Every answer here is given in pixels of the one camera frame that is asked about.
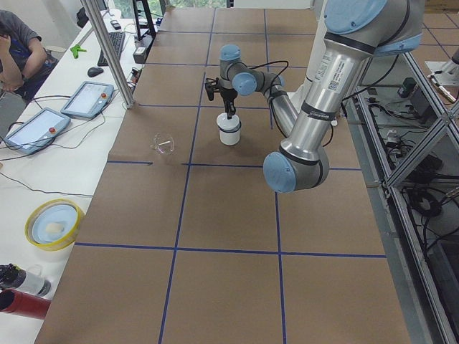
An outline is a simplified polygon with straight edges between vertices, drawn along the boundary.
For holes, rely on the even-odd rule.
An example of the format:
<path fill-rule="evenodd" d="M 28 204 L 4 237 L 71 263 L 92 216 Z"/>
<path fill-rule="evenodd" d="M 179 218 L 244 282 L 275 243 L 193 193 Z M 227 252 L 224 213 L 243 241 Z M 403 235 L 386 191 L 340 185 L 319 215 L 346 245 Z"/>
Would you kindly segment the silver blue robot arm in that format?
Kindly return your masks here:
<path fill-rule="evenodd" d="M 300 109 L 275 74 L 251 70 L 242 62 L 238 46 L 220 49 L 218 84 L 243 96 L 261 92 L 285 136 L 263 162 L 272 190 L 291 193 L 325 181 L 329 163 L 322 140 L 360 64 L 369 57 L 416 49 L 424 12 L 424 1 L 328 1 L 323 10 L 325 51 Z"/>

